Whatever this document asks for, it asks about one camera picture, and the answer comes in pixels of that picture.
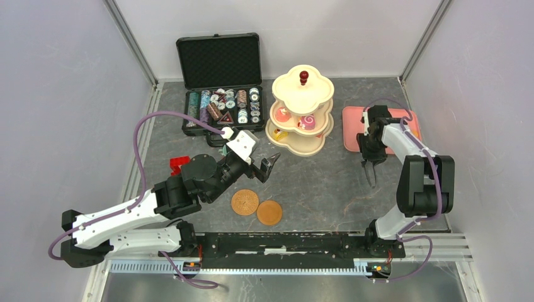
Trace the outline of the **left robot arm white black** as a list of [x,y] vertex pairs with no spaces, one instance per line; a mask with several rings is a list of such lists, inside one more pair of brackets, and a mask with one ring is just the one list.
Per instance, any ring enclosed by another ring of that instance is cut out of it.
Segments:
[[280,154],[263,158],[259,167],[229,152],[220,160],[207,154],[187,158],[180,172],[118,206],[97,213],[68,210],[62,228],[68,239],[60,260],[73,268],[95,266],[108,256],[157,254],[191,256],[198,248],[193,225],[183,217],[212,203],[241,176],[266,182]]

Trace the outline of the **pink cupcake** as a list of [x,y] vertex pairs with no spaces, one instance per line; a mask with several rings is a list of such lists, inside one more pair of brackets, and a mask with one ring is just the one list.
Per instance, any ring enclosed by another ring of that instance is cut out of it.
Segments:
[[275,112],[275,120],[279,123],[285,123],[292,119],[292,114],[286,107],[279,107]]

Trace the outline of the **yellow roll cake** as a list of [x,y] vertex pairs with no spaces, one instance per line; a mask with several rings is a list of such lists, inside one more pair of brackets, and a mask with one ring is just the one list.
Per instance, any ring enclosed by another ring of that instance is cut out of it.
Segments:
[[280,140],[286,138],[288,136],[288,132],[287,131],[284,131],[284,130],[281,130],[281,129],[275,129],[273,131],[273,139],[277,142],[279,142]]

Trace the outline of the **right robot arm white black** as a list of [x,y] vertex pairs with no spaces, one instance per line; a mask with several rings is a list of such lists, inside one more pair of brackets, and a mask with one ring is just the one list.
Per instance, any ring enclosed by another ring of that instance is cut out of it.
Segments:
[[372,257],[386,252],[389,241],[400,240],[414,226],[435,220],[453,207],[455,161],[425,146],[409,128],[412,119],[410,113],[394,118],[386,105],[363,109],[364,128],[356,135],[356,141],[369,185],[377,184],[375,168],[387,159],[387,148],[402,164],[396,205],[373,220],[365,231],[363,246]]

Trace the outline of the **black serving tongs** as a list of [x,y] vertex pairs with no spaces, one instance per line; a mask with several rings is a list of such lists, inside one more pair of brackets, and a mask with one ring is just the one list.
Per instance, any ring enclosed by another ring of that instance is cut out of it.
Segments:
[[364,175],[366,177],[366,180],[368,182],[368,185],[374,189],[377,186],[377,176],[375,172],[375,163],[370,162],[368,160],[364,160],[361,162],[361,166],[364,170]]

